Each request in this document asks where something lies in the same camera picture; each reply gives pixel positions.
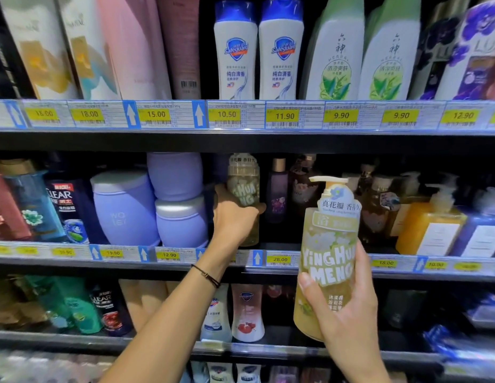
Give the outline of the blue refill packet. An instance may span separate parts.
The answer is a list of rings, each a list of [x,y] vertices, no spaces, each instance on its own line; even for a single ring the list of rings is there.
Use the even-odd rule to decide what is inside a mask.
[[[437,324],[423,332],[423,338],[447,361],[495,363],[495,335],[468,335]]]

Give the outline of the white bottle blue cap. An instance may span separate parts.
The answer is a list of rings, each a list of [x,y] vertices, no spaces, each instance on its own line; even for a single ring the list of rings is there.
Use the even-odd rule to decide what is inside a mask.
[[[255,99],[258,26],[252,2],[221,0],[215,4],[214,37],[219,99]]]
[[[301,0],[265,0],[258,29],[260,100],[295,100],[304,33]]]

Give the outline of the white gold shampoo bottle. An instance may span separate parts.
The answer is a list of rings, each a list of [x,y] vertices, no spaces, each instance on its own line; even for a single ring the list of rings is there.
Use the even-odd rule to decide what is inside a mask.
[[[36,97],[78,99],[56,0],[0,0],[0,7]]]

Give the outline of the orange pump bottle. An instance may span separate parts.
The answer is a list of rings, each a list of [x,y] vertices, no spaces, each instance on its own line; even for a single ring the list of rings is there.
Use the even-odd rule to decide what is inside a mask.
[[[455,184],[426,184],[437,188],[428,203],[412,203],[396,242],[401,255],[448,256],[467,221],[455,206]]]

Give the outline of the yellow pump body wash bottle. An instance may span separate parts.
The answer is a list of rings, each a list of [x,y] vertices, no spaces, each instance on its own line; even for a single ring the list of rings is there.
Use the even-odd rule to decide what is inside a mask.
[[[299,273],[307,273],[328,307],[339,311],[352,296],[361,204],[347,178],[313,176],[309,181],[324,182],[325,188],[317,206],[305,212]]]

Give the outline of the large lavender jar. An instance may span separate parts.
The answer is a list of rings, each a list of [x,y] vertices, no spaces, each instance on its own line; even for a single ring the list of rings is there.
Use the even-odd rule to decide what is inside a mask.
[[[147,170],[116,169],[91,177],[99,224],[110,244],[160,244],[155,194]]]

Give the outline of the yellow clear body wash bottle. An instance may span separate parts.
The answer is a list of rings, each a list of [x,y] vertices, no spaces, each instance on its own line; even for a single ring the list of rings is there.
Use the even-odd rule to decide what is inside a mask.
[[[257,159],[249,153],[231,154],[228,166],[228,191],[243,207],[255,206],[260,197],[260,169]]]

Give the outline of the white purple flower bottle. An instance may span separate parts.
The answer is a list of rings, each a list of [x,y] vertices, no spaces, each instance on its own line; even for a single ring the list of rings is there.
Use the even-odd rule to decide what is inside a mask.
[[[457,29],[435,99],[478,101],[495,64],[495,0],[478,0]]]

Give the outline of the white green body wash bottle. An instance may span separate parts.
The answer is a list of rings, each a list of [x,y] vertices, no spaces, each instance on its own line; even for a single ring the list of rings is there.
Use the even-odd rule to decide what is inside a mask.
[[[357,100],[405,101],[421,30],[422,0],[384,0],[366,19]]]
[[[328,0],[310,37],[299,98],[356,101],[364,35],[364,0]]]

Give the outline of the person's right hand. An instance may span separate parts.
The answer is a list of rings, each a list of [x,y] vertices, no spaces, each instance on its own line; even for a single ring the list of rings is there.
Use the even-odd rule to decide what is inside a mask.
[[[317,317],[324,344],[334,364],[374,363],[382,360],[371,259],[358,240],[351,300],[331,317]]]

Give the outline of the white blue body wash bottle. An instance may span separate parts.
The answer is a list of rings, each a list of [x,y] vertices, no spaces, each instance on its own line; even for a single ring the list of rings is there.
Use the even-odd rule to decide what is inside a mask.
[[[228,315],[229,284],[221,284],[216,290],[201,326],[200,341],[230,343],[232,331]]]

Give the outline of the green shampoo bottle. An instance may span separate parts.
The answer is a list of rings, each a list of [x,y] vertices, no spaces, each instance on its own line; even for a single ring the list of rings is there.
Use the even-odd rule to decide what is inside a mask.
[[[82,334],[93,335],[101,332],[103,324],[91,302],[84,278],[27,275],[26,279],[40,297],[56,293]]]

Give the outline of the dark purple flower bottle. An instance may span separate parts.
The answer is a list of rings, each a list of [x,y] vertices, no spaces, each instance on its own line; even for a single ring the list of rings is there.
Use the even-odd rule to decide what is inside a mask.
[[[455,39],[459,22],[458,16],[446,17],[437,20],[427,29],[408,99],[435,99],[449,59],[449,55],[441,55],[441,52],[449,49],[449,45]]]

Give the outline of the black red shampoo bottle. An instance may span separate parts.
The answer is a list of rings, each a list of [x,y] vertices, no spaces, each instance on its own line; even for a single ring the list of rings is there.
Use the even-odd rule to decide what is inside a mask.
[[[119,283],[88,278],[85,282],[104,329],[109,336],[125,336],[134,329]]]

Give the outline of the black metal shelf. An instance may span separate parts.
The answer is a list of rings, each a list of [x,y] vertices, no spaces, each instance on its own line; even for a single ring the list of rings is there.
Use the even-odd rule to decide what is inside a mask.
[[[104,334],[79,335],[36,333],[0,329],[0,348],[42,352],[67,352],[95,355],[119,355],[131,337]],[[381,357],[387,367],[407,372],[442,371],[447,357],[432,351],[423,336],[397,331],[380,331]],[[197,342],[191,360],[229,363],[293,364],[300,366],[332,366],[325,347],[295,330],[270,327],[266,339],[258,343]]]
[[[0,130],[0,151],[495,156],[495,134],[219,130]]]
[[[112,263],[57,259],[0,258],[0,275],[69,276],[114,279],[180,281],[190,270],[189,264]],[[225,283],[295,285],[298,270],[289,267],[228,267]],[[495,283],[493,275],[475,272],[409,272],[375,269],[375,279],[412,282],[479,282]]]

